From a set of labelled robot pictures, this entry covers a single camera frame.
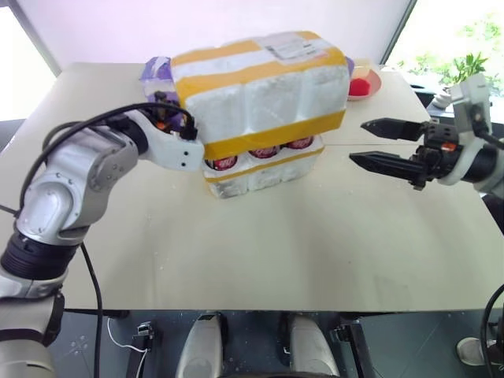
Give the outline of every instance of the floor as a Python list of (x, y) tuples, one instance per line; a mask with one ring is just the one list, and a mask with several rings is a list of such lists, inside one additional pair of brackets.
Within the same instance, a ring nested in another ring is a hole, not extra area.
[[(376, 378), (477, 378), (483, 367), (463, 365), (455, 353), (458, 340), (477, 336), (481, 311), (442, 313), (400, 313), (365, 317), (365, 331)], [(114, 337), (131, 342), (132, 333), (142, 321), (156, 322), (162, 331), (162, 345), (147, 355), (145, 378), (172, 377), (183, 343), (196, 311), (133, 311), (123, 320), (112, 320)], [(224, 373), (284, 372), (277, 358), (276, 330), (280, 313), (224, 312), (228, 320), (229, 341), (224, 356)], [(310, 313), (326, 332), (338, 317), (336, 313)], [(129, 350), (112, 344), (103, 327), (102, 376), (125, 376)], [(51, 345), (58, 376), (91, 378), (95, 339), (95, 317), (65, 313), (61, 334)], [(330, 342), (342, 376), (356, 377), (350, 347)]]

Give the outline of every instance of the white wall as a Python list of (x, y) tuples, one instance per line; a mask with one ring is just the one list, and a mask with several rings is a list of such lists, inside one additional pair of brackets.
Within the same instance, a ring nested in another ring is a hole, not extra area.
[(62, 68), (144, 62), (234, 39), (311, 30), (379, 61), (408, 0), (20, 0)]

